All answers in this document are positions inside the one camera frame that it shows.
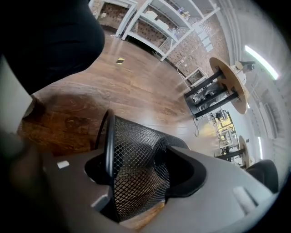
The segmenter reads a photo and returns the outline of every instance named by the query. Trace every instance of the ceiling light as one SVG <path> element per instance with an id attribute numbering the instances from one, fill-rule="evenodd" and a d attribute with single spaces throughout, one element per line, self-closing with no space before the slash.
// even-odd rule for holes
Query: ceiling light
<path id="1" fill-rule="evenodd" d="M 262 150 L 261 138 L 258 137 L 258 139 L 259 139 L 259 146 L 260 146 L 260 158 L 263 159 L 263 150 Z"/>
<path id="2" fill-rule="evenodd" d="M 273 76 L 274 79 L 277 79 L 279 77 L 278 73 L 275 71 L 275 69 L 264 59 L 259 55 L 256 51 L 252 50 L 249 46 L 245 46 L 245 50 L 251 54 L 254 58 L 256 58 Z"/>

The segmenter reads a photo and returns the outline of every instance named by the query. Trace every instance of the mesh basket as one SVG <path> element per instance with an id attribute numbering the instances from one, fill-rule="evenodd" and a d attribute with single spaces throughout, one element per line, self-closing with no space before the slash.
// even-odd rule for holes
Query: mesh basket
<path id="1" fill-rule="evenodd" d="M 114 181 L 114 202 L 119 221 L 132 218 L 165 199 L 170 187 L 163 157 L 167 146 L 188 148 L 179 138 L 108 113 L 100 128 L 97 146 L 105 137 L 108 173 Z M 108 134 L 114 134 L 114 153 L 106 150 Z"/>

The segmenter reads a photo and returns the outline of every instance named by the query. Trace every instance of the ceiling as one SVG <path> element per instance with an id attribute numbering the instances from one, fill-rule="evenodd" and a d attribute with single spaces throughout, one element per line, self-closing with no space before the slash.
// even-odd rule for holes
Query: ceiling
<path id="1" fill-rule="evenodd" d="M 255 61 L 244 49 L 248 45 L 280 75 L 273 80 L 256 62 L 254 71 L 246 76 L 251 108 L 244 116 L 254 136 L 262 138 L 263 158 L 275 163 L 282 185 L 291 163 L 291 53 L 277 27 L 253 2 L 217 0 L 216 4 L 221 8 L 217 17 L 226 37 L 231 64 Z M 260 152 L 257 145 L 256 148 L 254 157 L 258 161 Z"/>

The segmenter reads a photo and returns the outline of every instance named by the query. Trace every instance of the white sticker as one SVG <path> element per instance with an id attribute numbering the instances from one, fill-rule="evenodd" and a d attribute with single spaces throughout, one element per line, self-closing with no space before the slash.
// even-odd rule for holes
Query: white sticker
<path id="1" fill-rule="evenodd" d="M 59 169 L 62 169 L 64 167 L 69 166 L 69 162 L 65 160 L 65 161 L 62 161 L 62 162 L 58 162 L 57 165 L 58 165 Z"/>

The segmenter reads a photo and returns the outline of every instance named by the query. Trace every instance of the table leg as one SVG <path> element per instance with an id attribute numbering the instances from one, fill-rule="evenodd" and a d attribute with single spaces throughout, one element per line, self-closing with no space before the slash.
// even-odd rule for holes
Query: table leg
<path id="1" fill-rule="evenodd" d="M 219 107 L 225 105 L 226 103 L 232 101 L 233 99 L 235 99 L 235 98 L 237 98 L 237 97 L 238 97 L 237 92 L 234 92 L 233 94 L 231 94 L 231 95 L 228 96 L 227 98 L 223 99 L 222 101 L 220 101 L 220 102 L 218 102 L 218 103 L 216 103 L 216 104 L 210 106 L 210 107 L 207 108 L 207 109 L 204 109 L 203 111 L 200 111 L 200 112 L 196 113 L 196 114 L 195 114 L 195 117 L 198 118 L 198 117 L 200 117 L 200 116 L 202 116 L 202 115 L 205 115 L 205 114 L 207 114 L 207 113 L 209 113 L 209 112 L 211 112 L 211 111 L 213 111 L 213 110 L 215 110 L 215 109 L 217 109 L 217 108 L 219 108 Z"/>
<path id="2" fill-rule="evenodd" d="M 221 90 L 221 91 L 218 91 L 217 93 L 215 93 L 214 95 L 212 95 L 212 96 L 206 98 L 205 100 L 202 100 L 202 101 L 198 102 L 198 103 L 195 105 L 195 107 L 200 107 L 200 106 L 202 106 L 203 104 L 206 104 L 206 103 L 208 103 L 208 102 L 211 101 L 211 100 L 214 100 L 216 97 L 220 96 L 222 93 L 225 93 L 225 92 L 227 92 L 227 89 L 223 89 L 223 90 Z"/>
<path id="3" fill-rule="evenodd" d="M 201 88 L 203 88 L 203 87 L 207 86 L 208 84 L 210 84 L 213 80 L 215 80 L 216 78 L 218 78 L 220 75 L 222 75 L 222 71 L 221 70 L 219 70 L 218 72 L 216 72 L 214 75 L 212 75 L 211 77 L 209 77 L 208 79 L 206 79 L 204 82 L 202 82 L 198 86 L 194 87 L 191 91 L 187 92 L 185 94 L 185 97 L 188 98 L 189 96 L 193 95 L 195 92 L 197 92 Z"/>
<path id="4" fill-rule="evenodd" d="M 219 159 L 228 159 L 228 158 L 232 158 L 234 156 L 238 156 L 238 155 L 241 155 L 243 154 L 243 152 L 245 152 L 245 148 L 241 149 L 241 150 L 238 150 L 238 151 L 235 151 L 235 152 L 231 152 L 231 153 L 228 153 L 228 154 L 225 154 L 225 155 L 220 155 L 220 156 L 217 156 L 215 158 L 219 158 Z"/>

